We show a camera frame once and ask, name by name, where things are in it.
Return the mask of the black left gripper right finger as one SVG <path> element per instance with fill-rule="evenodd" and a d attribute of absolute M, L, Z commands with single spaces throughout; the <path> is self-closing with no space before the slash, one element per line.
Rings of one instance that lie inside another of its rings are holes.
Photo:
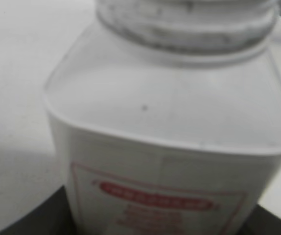
<path fill-rule="evenodd" d="M 237 235 L 281 235 L 281 219 L 257 205 Z"/>

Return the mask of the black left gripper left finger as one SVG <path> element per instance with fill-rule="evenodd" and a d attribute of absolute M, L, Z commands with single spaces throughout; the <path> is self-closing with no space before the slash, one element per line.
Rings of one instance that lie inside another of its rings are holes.
<path fill-rule="evenodd" d="M 64 187 L 33 211 L 0 231 L 0 235 L 76 235 Z"/>

